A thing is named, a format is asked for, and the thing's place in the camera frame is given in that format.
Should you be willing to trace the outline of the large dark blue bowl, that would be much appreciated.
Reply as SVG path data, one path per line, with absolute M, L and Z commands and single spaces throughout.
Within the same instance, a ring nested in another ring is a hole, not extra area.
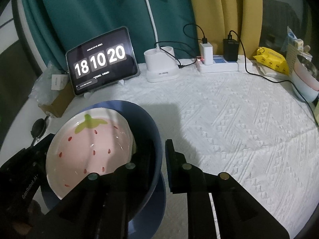
M 126 118 L 136 152 L 131 161 L 106 175 L 90 173 L 50 210 L 43 229 L 57 238 L 128 237 L 128 223 L 151 198 L 161 174 L 159 131 L 142 107 L 128 101 L 106 101 L 83 111 L 104 107 Z

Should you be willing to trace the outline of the light blue plate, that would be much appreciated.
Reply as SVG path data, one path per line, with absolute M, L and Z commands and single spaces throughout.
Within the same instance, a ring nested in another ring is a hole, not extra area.
M 152 238 L 160 227 L 166 207 L 166 190 L 162 173 L 144 208 L 128 223 L 129 239 Z

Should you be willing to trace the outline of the pink strawberry bowl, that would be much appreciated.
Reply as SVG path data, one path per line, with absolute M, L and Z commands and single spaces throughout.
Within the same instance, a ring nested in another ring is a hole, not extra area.
M 87 175 L 106 175 L 131 161 L 134 135 L 123 115 L 98 107 L 76 114 L 54 136 L 46 155 L 46 178 L 63 199 Z

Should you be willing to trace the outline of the white textured tablecloth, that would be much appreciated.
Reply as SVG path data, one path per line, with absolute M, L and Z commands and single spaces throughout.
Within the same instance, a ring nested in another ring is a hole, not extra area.
M 162 141 L 204 172 L 229 173 L 285 227 L 299 235 L 318 205 L 318 128 L 306 104 L 289 83 L 274 84 L 244 72 L 199 73 L 183 68 L 178 79 L 162 83 L 140 75 L 76 97 L 61 118 L 49 122 L 55 133 L 86 107 L 126 100 L 144 108 Z

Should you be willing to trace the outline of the cardboard box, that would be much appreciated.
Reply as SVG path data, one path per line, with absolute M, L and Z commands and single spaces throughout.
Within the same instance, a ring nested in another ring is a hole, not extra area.
M 39 105 L 39 108 L 48 116 L 60 118 L 74 97 L 73 88 L 69 82 L 50 105 Z

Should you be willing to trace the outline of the small white box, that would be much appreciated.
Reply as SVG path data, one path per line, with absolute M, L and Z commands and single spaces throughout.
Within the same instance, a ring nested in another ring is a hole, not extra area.
M 51 77 L 51 89 L 53 91 L 61 91 L 66 87 L 68 82 L 68 74 L 53 74 Z

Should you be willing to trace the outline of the white desk lamp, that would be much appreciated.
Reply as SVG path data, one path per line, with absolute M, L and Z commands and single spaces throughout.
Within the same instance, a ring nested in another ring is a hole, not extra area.
M 154 48 L 144 52 L 146 61 L 146 79 L 149 83 L 159 83 L 179 77 L 174 49 L 171 46 L 160 47 L 155 20 L 149 0 L 145 0 L 151 25 L 154 32 Z

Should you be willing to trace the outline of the white power strip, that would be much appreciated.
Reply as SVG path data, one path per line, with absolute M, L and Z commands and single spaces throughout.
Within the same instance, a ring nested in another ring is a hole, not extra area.
M 196 69 L 200 73 L 215 73 L 215 72 L 245 72 L 252 70 L 252 62 L 245 59 L 243 55 L 239 55 L 236 62 L 228 62 L 222 55 L 213 56 L 213 64 L 205 65 L 200 59 L 196 62 Z

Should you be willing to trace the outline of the white charger adapter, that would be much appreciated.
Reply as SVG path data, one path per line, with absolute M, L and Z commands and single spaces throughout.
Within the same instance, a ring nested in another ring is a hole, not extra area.
M 213 59 L 213 46 L 207 43 L 200 43 L 201 61 L 204 65 L 212 65 Z

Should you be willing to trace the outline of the tablet showing clock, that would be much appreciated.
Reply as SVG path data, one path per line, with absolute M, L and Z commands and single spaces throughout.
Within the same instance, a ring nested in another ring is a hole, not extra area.
M 140 74 L 126 27 L 106 32 L 67 51 L 75 96 Z

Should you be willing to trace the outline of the black charger adapter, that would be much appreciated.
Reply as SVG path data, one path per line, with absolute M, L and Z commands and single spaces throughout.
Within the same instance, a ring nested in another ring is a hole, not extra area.
M 238 60 L 239 41 L 234 39 L 223 40 L 223 57 L 228 62 L 236 62 Z

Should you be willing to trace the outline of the pink steel-lined bowl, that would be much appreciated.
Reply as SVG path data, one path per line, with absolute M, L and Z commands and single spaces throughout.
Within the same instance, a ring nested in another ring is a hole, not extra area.
M 302 55 L 297 55 L 294 72 L 313 90 L 318 91 L 318 67 Z

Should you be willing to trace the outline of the white storage basket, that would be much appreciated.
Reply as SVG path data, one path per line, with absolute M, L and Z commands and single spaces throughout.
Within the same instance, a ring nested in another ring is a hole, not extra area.
M 282 45 L 281 51 L 286 52 L 286 61 L 289 68 L 289 74 L 292 74 L 298 55 L 312 61 L 312 55 L 309 53 L 310 46 L 304 46 L 303 40 L 295 36 L 292 29 L 287 26 L 287 35 Z

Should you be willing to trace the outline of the teal curtain left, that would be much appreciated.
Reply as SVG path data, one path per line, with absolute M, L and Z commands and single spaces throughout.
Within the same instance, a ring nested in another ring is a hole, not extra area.
M 149 0 L 159 41 L 179 58 L 198 55 L 191 0 Z M 155 39 L 145 0 L 22 0 L 32 39 L 45 64 L 66 70 L 72 48 L 121 26 L 127 27 L 136 60 Z

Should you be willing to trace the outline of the yellow curtain left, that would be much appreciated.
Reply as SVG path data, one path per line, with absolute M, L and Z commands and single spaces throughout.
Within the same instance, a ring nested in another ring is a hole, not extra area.
M 191 3 L 195 23 L 203 29 L 215 54 L 223 53 L 223 40 L 234 30 L 244 45 L 239 54 L 249 59 L 256 55 L 262 30 L 263 0 L 191 0 Z

